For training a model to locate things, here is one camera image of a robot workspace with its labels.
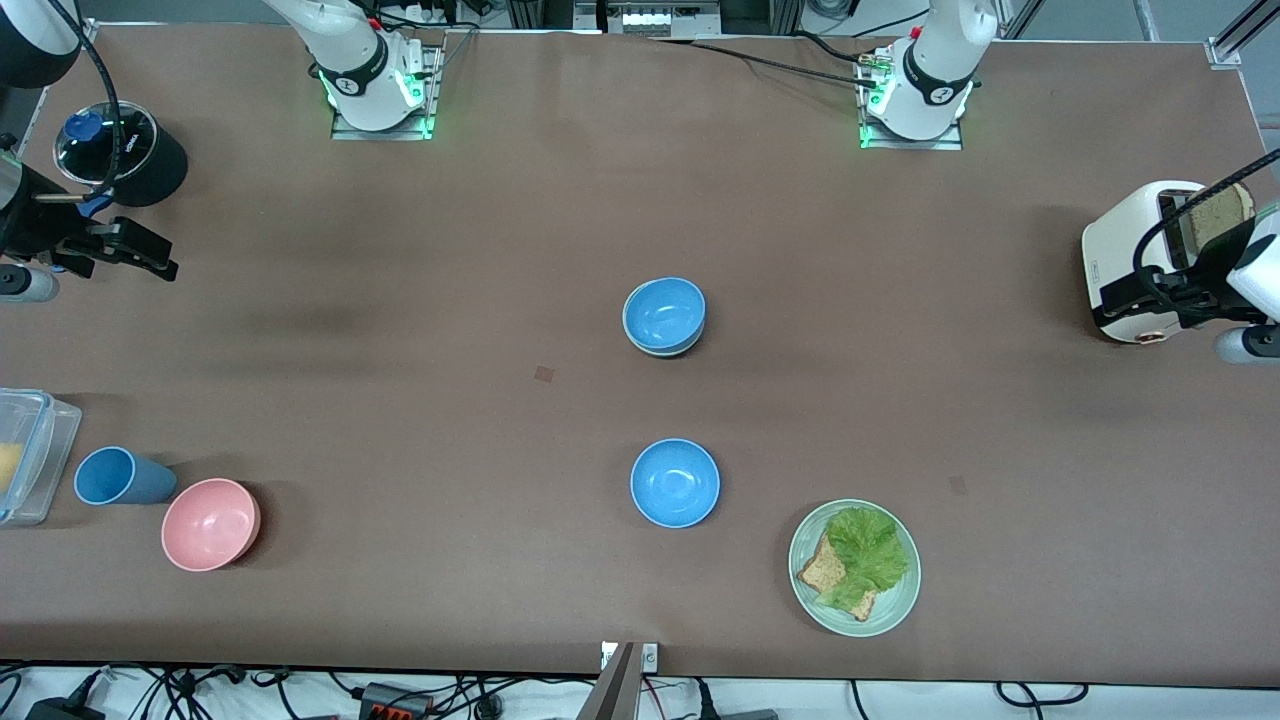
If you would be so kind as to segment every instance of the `yellow food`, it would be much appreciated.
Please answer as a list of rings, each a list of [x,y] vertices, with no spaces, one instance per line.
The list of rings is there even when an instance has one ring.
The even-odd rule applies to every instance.
[[[22,461],[22,451],[20,442],[0,442],[0,497],[9,492],[13,477],[18,473],[18,462]]]

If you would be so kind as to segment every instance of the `lettuce leaf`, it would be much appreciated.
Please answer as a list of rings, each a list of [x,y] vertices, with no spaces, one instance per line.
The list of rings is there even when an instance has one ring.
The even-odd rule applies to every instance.
[[[869,507],[841,510],[827,521],[827,539],[845,564],[845,579],[822,593],[818,602],[849,610],[867,591],[884,592],[906,574],[906,550],[897,539],[897,523]]]
[[[867,578],[845,575],[845,579],[840,580],[836,587],[819,594],[818,602],[827,607],[849,611],[861,605],[867,591],[873,589],[876,589],[876,585]]]

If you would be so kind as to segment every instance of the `green plate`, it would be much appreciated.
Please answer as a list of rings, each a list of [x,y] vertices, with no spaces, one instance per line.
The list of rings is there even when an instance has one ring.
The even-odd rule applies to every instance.
[[[841,510],[850,507],[869,507],[893,518],[893,523],[897,525],[897,539],[902,541],[902,548],[906,550],[906,574],[896,585],[876,596],[872,616],[865,623],[859,623],[844,610],[819,605],[818,592],[796,578],[804,564],[813,557],[814,550],[818,548],[818,541],[827,530],[827,521]],[[915,550],[911,533],[906,532],[906,527],[892,512],[865,500],[833,500],[801,520],[796,534],[791,537],[787,570],[791,573],[791,589],[795,591],[796,600],[800,601],[805,612],[832,633],[851,638],[869,638],[892,630],[906,619],[906,615],[915,607],[915,598],[920,596],[920,553]]]

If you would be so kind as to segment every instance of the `blue cup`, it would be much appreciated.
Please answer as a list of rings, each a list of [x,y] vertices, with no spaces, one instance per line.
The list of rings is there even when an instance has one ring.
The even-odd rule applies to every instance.
[[[76,470],[76,496],[88,505],[164,502],[175,489],[173,470],[123,447],[95,450]]]

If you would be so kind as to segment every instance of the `bowl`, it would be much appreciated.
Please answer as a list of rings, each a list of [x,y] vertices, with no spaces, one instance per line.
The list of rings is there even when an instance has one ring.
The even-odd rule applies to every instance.
[[[192,573],[233,562],[257,539],[257,501],[244,486],[225,478],[200,480],[164,514],[160,543],[169,561]]]
[[[707,299],[684,278],[659,278],[631,291],[622,306],[622,329],[631,342],[657,357],[689,350],[707,324]]]
[[[719,469],[696,442],[658,441],[631,468],[631,500],[640,514],[663,528],[701,523],[719,498]]]

